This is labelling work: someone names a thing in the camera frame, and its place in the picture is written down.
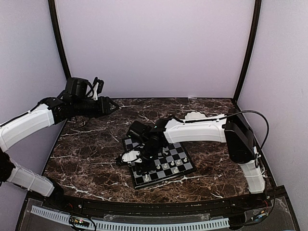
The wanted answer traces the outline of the black and white chessboard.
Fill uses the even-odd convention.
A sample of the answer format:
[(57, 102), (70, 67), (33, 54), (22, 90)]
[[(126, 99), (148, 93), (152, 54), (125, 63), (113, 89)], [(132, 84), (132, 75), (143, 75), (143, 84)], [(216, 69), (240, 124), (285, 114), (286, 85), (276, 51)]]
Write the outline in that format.
[[(130, 175), (132, 178), (132, 183), (134, 189), (141, 189), (144, 187), (148, 187), (157, 183), (161, 183), (166, 180), (170, 180), (172, 178), (184, 176), (196, 171), (196, 166), (193, 163), (191, 157), (186, 151), (184, 145), (182, 143), (174, 143), (168, 145), (168, 147), (163, 148), (163, 150), (168, 152), (168, 155), (165, 157), (162, 154), (158, 154), (158, 157), (155, 159), (155, 165), (160, 165), (160, 169), (156, 169), (154, 171), (150, 171), (148, 173), (143, 173), (141, 175), (136, 174), (136, 162), (128, 164), (128, 168), (130, 171)], [(177, 165), (176, 161), (181, 160), (181, 164)], [(163, 168), (163, 165), (167, 163), (168, 167)], [(179, 172), (174, 173), (174, 169), (178, 168)], [(149, 177), (148, 181), (144, 180), (144, 176), (147, 175)]]

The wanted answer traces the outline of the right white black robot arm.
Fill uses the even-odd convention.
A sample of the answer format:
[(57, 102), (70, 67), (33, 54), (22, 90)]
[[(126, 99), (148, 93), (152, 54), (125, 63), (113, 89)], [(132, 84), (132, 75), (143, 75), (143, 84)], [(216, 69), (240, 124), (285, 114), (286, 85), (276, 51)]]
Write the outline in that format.
[(170, 144), (187, 141), (215, 141), (226, 143), (231, 161), (237, 163), (248, 184), (245, 204), (257, 208), (264, 201), (266, 181), (259, 166), (262, 148), (257, 146), (254, 132), (244, 111), (230, 109), (226, 114), (207, 117), (200, 112), (190, 112), (183, 119), (175, 116), (161, 118), (153, 126), (134, 121), (127, 136), (142, 148), (124, 152), (120, 160), (136, 163), (140, 173), (155, 169), (154, 158)]

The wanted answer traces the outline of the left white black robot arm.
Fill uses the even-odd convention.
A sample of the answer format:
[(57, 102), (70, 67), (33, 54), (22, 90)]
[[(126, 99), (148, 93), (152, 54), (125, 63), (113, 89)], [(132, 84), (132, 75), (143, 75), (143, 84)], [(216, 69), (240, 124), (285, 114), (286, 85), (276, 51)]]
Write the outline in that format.
[(9, 182), (28, 191), (49, 197), (58, 210), (68, 206), (68, 199), (61, 194), (62, 188), (47, 177), (41, 176), (13, 161), (7, 151), (33, 133), (56, 125), (76, 116), (98, 118), (119, 109), (109, 97), (99, 94), (104, 81), (70, 77), (65, 89), (57, 97), (47, 97), (31, 110), (1, 124), (0, 126), (0, 181)]

